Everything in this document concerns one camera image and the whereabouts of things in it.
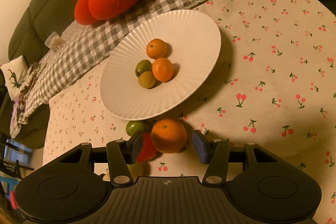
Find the green lime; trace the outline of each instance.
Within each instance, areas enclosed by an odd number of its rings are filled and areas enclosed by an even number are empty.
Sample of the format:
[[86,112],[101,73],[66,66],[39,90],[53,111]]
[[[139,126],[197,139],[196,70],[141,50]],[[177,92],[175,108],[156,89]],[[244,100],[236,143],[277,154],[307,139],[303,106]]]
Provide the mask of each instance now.
[[152,63],[149,60],[141,60],[135,67],[135,75],[139,77],[145,71],[152,71]]
[[145,89],[150,89],[155,85],[156,79],[151,71],[145,71],[138,78],[139,85]]
[[143,121],[129,121],[126,125],[126,133],[128,136],[132,137],[138,131],[150,133],[149,125],[146,120]]

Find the large orange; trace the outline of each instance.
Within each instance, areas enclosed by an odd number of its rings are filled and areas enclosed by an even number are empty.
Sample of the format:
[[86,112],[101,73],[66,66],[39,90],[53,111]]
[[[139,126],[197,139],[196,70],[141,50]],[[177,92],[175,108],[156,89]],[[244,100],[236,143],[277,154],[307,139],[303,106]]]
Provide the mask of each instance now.
[[185,145],[187,132],[179,121],[164,119],[153,126],[151,138],[156,150],[162,153],[176,153]]
[[156,80],[168,82],[174,74],[173,64],[167,58],[158,58],[152,64],[152,72]]
[[146,47],[146,53],[151,59],[158,59],[167,54],[167,44],[161,39],[155,38]]

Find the white plate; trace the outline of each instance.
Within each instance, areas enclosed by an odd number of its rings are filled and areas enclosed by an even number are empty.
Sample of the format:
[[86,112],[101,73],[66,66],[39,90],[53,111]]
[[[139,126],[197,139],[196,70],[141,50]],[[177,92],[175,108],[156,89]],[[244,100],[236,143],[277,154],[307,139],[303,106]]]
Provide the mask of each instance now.
[[[177,75],[152,89],[138,84],[135,67],[148,59],[147,44],[160,38],[171,47],[168,59]],[[154,17],[132,30],[112,51],[100,84],[101,100],[114,116],[129,121],[158,116],[193,94],[213,70],[221,50],[221,34],[207,15],[175,10]]]

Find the cherry print tablecloth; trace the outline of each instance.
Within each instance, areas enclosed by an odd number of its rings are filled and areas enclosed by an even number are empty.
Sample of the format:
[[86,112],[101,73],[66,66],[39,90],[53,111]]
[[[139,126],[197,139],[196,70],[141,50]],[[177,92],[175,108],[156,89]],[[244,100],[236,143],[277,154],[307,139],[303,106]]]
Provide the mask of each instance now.
[[[242,146],[254,141],[313,176],[323,198],[319,224],[336,220],[336,18],[317,0],[209,0],[195,8],[222,35],[219,60],[204,85],[156,117],[181,119],[187,130]],[[124,138],[127,121],[100,99],[106,60],[53,97],[43,164],[82,142]],[[193,149],[149,163],[152,176],[206,170]],[[96,165],[97,174],[107,165]],[[232,166],[228,179],[239,172]]]

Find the blue chair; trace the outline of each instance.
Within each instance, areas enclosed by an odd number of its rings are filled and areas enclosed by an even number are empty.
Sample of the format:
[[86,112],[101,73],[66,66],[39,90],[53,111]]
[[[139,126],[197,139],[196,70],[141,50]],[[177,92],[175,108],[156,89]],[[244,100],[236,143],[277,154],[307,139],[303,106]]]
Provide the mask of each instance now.
[[19,183],[17,179],[5,178],[0,176],[0,182],[7,183],[7,189],[4,187],[5,197],[9,199],[9,194],[14,191],[15,186]]

